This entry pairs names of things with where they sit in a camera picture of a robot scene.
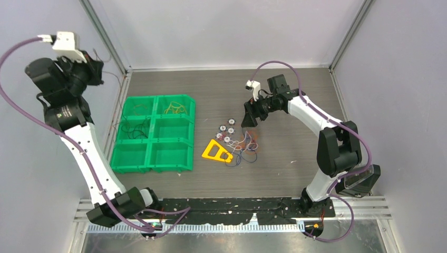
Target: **blue wire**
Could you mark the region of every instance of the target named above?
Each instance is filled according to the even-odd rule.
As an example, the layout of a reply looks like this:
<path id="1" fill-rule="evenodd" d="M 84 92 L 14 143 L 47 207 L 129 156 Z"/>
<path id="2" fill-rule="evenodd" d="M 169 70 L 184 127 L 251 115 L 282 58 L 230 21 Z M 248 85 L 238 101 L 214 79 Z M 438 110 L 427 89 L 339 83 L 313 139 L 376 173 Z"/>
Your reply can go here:
<path id="1" fill-rule="evenodd" d="M 237 155 L 237 157 L 236 157 L 236 164 L 235 165 L 228 165 L 228 163 L 227 163 L 227 161 L 226 161 L 226 158 L 224 157 L 224 159 L 225 159 L 225 165 L 227 166 L 227 167 L 236 167 L 236 166 L 238 166 L 238 165 L 240 165 L 240 163 L 242 162 L 242 159 L 241 159 L 241 155 L 239 155 L 239 154 L 236 154 L 236 153 L 234 153 L 233 155 Z"/>
<path id="2" fill-rule="evenodd" d="M 233 155 L 236 155 L 236 156 L 237 156 L 237 157 L 236 157 L 236 164 L 235 164 L 235 165 L 229 165 L 229 164 L 227 163 L 227 161 L 225 161 L 225 165 L 226 165 L 227 167 L 236 167 L 236 166 L 240 165 L 240 164 L 242 163 L 242 159 L 243 159 L 244 161 L 246 161 L 246 162 L 249 162 L 249 163 L 254 163 L 254 162 L 256 162 L 256 160 L 258 160 L 258 153 L 256 153 L 256 150 L 255 150 L 255 149 L 251 149 L 250 146 L 247 146 L 247 141 L 248 141 L 248 140 L 245 140 L 245 146 L 247 147 L 247 150 L 248 150 L 248 151 L 251 151 L 251 152 L 255 153 L 255 159 L 254 159 L 253 161 L 248 161 L 247 159 L 244 158 L 244 156 L 242 156 L 243 151 L 240 150 L 240 151 L 239 151 L 239 154 L 233 153 Z"/>

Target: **gray wall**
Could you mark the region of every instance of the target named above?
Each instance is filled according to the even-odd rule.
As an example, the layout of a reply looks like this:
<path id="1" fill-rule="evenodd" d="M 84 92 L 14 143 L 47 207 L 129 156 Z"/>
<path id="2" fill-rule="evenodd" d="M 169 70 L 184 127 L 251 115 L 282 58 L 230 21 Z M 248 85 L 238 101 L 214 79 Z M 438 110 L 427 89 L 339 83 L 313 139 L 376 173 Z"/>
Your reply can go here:
<path id="1" fill-rule="evenodd" d="M 363 2 L 91 1 L 134 69 L 328 65 Z"/>
<path id="2" fill-rule="evenodd" d="M 0 6 L 0 52 L 38 34 L 74 31 L 81 48 L 108 53 L 77 0 L 3 1 Z M 39 92 L 24 74 L 39 57 L 55 58 L 49 44 L 35 43 L 13 54 L 0 81 L 7 94 L 32 115 L 43 119 Z M 105 70 L 119 74 L 115 64 Z M 115 77 L 84 93 L 102 139 L 118 94 Z M 0 99 L 0 252 L 64 252 L 69 228 L 86 184 L 74 159 L 57 136 L 25 119 Z"/>
<path id="3" fill-rule="evenodd" d="M 446 10 L 446 1 L 376 1 L 336 68 L 405 252 L 447 246 Z"/>

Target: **yellow plastic part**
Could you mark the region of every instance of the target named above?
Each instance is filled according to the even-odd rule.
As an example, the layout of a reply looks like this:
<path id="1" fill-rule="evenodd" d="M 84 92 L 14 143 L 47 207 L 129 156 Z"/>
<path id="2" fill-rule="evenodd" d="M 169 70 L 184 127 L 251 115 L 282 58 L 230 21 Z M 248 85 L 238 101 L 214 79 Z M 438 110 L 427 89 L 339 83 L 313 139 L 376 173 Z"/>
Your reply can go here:
<path id="1" fill-rule="evenodd" d="M 209 152 L 211 151 L 212 148 L 214 148 L 214 146 L 217 146 L 219 148 L 219 150 L 217 151 L 216 155 L 210 156 Z M 221 157 L 223 154 L 227 154 L 228 157 L 226 159 L 223 159 Z M 203 152 L 202 157 L 206 158 L 206 159 L 219 161 L 219 162 L 231 162 L 233 160 L 233 155 L 230 152 L 228 152 L 224 147 L 222 147 L 222 145 L 220 145 L 214 139 L 212 139 L 210 141 L 210 143 L 208 144 L 207 148 Z"/>

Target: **green plastic tray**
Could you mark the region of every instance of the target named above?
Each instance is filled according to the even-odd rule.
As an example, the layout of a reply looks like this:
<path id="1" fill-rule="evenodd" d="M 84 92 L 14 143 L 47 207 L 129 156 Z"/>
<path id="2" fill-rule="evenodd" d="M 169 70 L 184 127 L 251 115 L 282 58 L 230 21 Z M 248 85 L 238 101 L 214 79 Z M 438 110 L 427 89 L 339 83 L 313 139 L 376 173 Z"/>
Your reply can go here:
<path id="1" fill-rule="evenodd" d="M 167 110 L 170 105 L 181 109 Z M 192 170 L 196 102 L 188 95 L 126 99 L 110 166 L 117 173 Z"/>

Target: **white robotic arm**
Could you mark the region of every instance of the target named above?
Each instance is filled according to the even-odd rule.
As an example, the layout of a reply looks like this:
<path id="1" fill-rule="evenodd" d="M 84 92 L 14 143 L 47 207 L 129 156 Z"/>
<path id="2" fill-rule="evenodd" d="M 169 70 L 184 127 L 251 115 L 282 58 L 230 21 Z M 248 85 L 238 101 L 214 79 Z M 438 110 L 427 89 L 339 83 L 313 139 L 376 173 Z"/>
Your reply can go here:
<path id="1" fill-rule="evenodd" d="M 300 121 L 302 121 L 312 132 L 319 136 L 321 130 L 325 128 L 336 128 L 337 125 L 330 123 L 329 120 L 324 119 L 320 114 L 316 113 L 313 109 L 310 108 L 308 104 L 312 104 L 315 108 L 319 109 L 322 114 L 326 115 L 328 118 L 342 123 L 341 120 L 333 118 L 322 109 L 320 109 L 317 105 L 315 105 L 312 101 L 310 101 L 309 97 L 304 95 L 307 103 L 303 101 L 299 96 L 293 98 L 288 102 L 288 112 L 290 115 L 296 117 Z M 318 202 L 326 199 L 329 194 L 328 189 L 331 187 L 332 183 L 337 180 L 337 178 L 343 174 L 346 174 L 347 171 L 340 172 L 334 177 L 326 175 L 321 169 L 317 170 L 317 173 L 312 180 L 312 182 L 307 186 L 306 192 L 310 199 L 313 202 Z"/>
<path id="2" fill-rule="evenodd" d="M 301 206 L 305 212 L 318 210 L 329 197 L 329 191 L 335 181 L 361 162 L 360 144 L 357 138 L 339 128 L 336 123 L 357 132 L 356 125 L 342 122 L 315 105 L 304 92 L 299 96 L 298 89 L 291 90 L 283 75 L 269 78 L 271 94 L 260 95 L 260 83 L 248 81 L 246 89 L 253 91 L 253 98 L 244 104 L 245 117 L 242 127 L 257 126 L 256 118 L 262 121 L 268 113 L 282 110 L 302 121 L 318 136 L 317 163 L 319 169 L 313 181 L 302 191 Z"/>
<path id="3" fill-rule="evenodd" d="M 91 59 L 86 51 L 78 50 L 77 36 L 72 32 L 39 37 L 53 45 L 58 54 L 57 61 L 37 59 L 26 67 L 25 73 L 41 90 L 36 98 L 44 108 L 45 124 L 63 132 L 84 150 L 79 152 L 71 142 L 61 137 L 75 157 L 89 187 L 94 205 L 94 209 L 87 213 L 89 220 L 106 227 L 121 221 L 107 204 L 104 193 L 125 218 L 133 217 L 147 207 L 158 208 L 158 198 L 151 189 L 138 190 L 133 187 L 126 191 L 110 168 L 96 138 L 90 108 L 82 93 L 88 85 L 103 83 L 104 63 Z M 88 155 L 93 171 L 87 165 L 84 153 Z M 93 174 L 103 190 L 100 191 Z"/>

